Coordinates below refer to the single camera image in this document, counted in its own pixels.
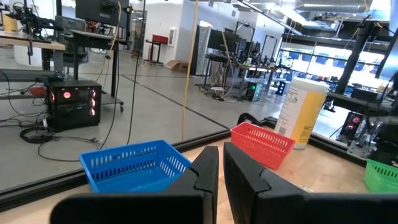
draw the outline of label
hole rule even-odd
[[[276,133],[291,137],[306,95],[306,91],[290,86],[275,127]]]
[[[293,139],[296,144],[308,143],[325,98],[324,93],[307,92],[291,86],[275,132]]]

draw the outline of yellow rope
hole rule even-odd
[[[195,13],[193,15],[193,25],[192,25],[192,40],[191,40],[191,52],[189,56],[189,64],[188,64],[188,71],[187,71],[187,81],[185,82],[185,94],[184,94],[184,104],[182,107],[182,140],[185,139],[185,108],[187,107],[187,98],[188,98],[188,85],[189,85],[189,76],[192,64],[192,55],[193,55],[193,45],[195,42],[195,31],[197,28],[197,15],[198,15],[198,3],[199,0],[196,0],[195,3]]]

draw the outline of workbench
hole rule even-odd
[[[2,45],[16,45],[16,46],[29,46],[29,38],[26,34],[10,33],[0,31],[0,44]],[[50,71],[50,60],[53,55],[54,70],[63,71],[63,52],[65,46],[56,41],[36,41],[32,43],[33,47],[42,49],[42,68],[43,70],[15,70],[15,69],[2,69],[2,72],[7,75],[7,78],[1,74],[0,82],[36,82],[36,78],[49,77],[54,75],[54,71]],[[34,99],[41,98],[35,95],[11,95],[0,96],[0,100],[15,100],[15,99]]]
[[[222,224],[233,223],[223,169],[223,144],[228,141],[230,138],[209,144],[218,146],[220,155],[217,223]],[[183,155],[193,161],[204,148],[198,147]],[[314,192],[360,193],[368,192],[363,180],[364,171],[365,168],[357,164],[308,145],[302,151],[293,150],[274,172],[296,186]],[[73,194],[84,193],[90,193],[88,185],[5,211],[0,213],[0,220],[3,224],[48,223],[52,208],[59,201]]]
[[[0,31],[0,44],[29,47],[29,37],[22,33]],[[63,71],[63,52],[65,46],[56,41],[33,40],[33,47],[42,49],[43,70],[50,70],[50,59],[53,54],[54,70]]]

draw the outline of tabletop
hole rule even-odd
[[[223,168],[223,144],[228,141],[230,141],[229,138],[210,144],[218,147],[220,156],[217,223],[222,224],[233,223]],[[204,146],[199,147],[184,152],[183,155],[193,161],[204,148]],[[314,192],[359,193],[368,191],[363,180],[364,171],[365,169],[359,165],[308,145],[304,150],[293,150],[285,158],[281,167],[274,172],[296,186],[310,189]],[[90,188],[87,185],[83,185],[8,210],[0,213],[0,220],[2,220],[3,224],[48,223],[52,208],[59,201],[67,196],[82,193],[90,193]]]
[[[17,34],[0,30],[0,44],[29,47],[29,38],[26,34]],[[51,43],[33,42],[32,46],[41,49],[65,50],[65,46],[56,41],[51,41]]]

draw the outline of plastic basket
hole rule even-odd
[[[79,159],[95,193],[160,192],[190,165],[163,140],[86,152]]]
[[[370,192],[398,192],[398,168],[368,159],[365,183]]]
[[[295,144],[290,138],[247,122],[234,127],[231,132],[232,143],[235,146],[271,169],[279,168]]]

